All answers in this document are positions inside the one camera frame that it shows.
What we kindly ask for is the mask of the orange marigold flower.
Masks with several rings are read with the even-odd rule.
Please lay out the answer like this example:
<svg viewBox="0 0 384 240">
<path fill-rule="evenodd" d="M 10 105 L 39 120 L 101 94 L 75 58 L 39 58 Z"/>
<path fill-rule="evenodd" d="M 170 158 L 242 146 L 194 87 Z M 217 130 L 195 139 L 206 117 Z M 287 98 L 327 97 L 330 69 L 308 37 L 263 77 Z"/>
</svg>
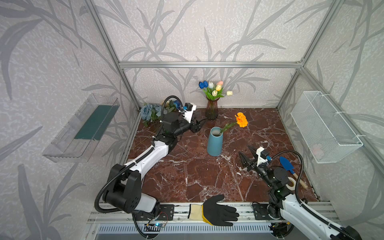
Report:
<svg viewBox="0 0 384 240">
<path fill-rule="evenodd" d="M 234 126 L 239 126 L 241 128 L 245 128 L 248 126 L 248 120 L 246 118 L 246 116 L 239 112 L 235 115 L 235 118 L 236 118 L 236 121 L 233 122 L 233 123 L 228 123 L 226 124 L 221 130 L 220 130 L 220 134 L 222 134 L 223 132 L 229 130 L 230 128 L 234 127 Z"/>
</svg>

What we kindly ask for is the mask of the teal ceramic vase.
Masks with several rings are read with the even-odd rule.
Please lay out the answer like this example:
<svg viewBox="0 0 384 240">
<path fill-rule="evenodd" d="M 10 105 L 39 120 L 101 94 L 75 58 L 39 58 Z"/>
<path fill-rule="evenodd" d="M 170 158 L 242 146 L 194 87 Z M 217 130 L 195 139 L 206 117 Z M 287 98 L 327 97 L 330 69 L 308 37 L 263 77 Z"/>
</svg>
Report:
<svg viewBox="0 0 384 240">
<path fill-rule="evenodd" d="M 222 153 L 223 149 L 223 133 L 220 127 L 213 127 L 210 131 L 207 152 L 213 157 L 217 157 Z"/>
</svg>

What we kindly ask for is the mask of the pink glass vase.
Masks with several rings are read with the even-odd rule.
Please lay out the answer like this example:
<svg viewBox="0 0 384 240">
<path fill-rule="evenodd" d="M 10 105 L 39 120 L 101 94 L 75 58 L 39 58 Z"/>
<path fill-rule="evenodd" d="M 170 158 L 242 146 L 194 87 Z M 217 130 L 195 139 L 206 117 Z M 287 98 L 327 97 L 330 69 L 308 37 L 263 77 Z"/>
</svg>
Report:
<svg viewBox="0 0 384 240">
<path fill-rule="evenodd" d="M 208 120 L 215 120 L 219 115 L 218 100 L 208 100 L 205 116 Z"/>
</svg>

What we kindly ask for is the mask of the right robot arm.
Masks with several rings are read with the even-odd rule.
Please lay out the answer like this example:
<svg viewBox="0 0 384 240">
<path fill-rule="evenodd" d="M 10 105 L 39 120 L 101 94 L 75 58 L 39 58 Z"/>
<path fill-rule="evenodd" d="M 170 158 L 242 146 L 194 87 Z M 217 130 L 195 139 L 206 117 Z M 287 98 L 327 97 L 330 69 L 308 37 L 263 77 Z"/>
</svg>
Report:
<svg viewBox="0 0 384 240">
<path fill-rule="evenodd" d="M 287 187 L 289 179 L 287 171 L 280 166 L 269 167 L 274 158 L 285 153 L 296 155 L 301 162 L 301 179 L 304 172 L 304 160 L 300 153 L 294 150 L 285 150 L 271 157 L 263 148 L 256 149 L 248 146 L 253 159 L 243 152 L 239 156 L 244 168 L 255 171 L 270 188 L 268 192 L 269 205 L 267 212 L 274 220 L 283 219 L 297 228 L 310 240 L 360 240 L 360 234 L 351 226 L 343 227 L 326 217 L 320 215 L 306 204 L 299 196 L 299 186 L 294 190 Z"/>
</svg>

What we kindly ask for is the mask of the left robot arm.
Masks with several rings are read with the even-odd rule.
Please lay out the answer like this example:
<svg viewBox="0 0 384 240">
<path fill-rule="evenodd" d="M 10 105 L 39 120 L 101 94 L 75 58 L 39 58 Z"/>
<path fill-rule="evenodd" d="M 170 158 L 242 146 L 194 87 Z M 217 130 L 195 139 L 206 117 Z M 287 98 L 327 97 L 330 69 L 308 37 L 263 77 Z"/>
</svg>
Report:
<svg viewBox="0 0 384 240">
<path fill-rule="evenodd" d="M 160 214 L 160 202 L 142 193 L 144 176 L 176 147 L 185 132 L 199 132 L 207 120 L 197 120 L 191 111 L 166 114 L 149 148 L 130 162 L 111 168 L 106 184 L 96 196 L 95 210 L 103 214 L 144 212 L 157 217 Z"/>
</svg>

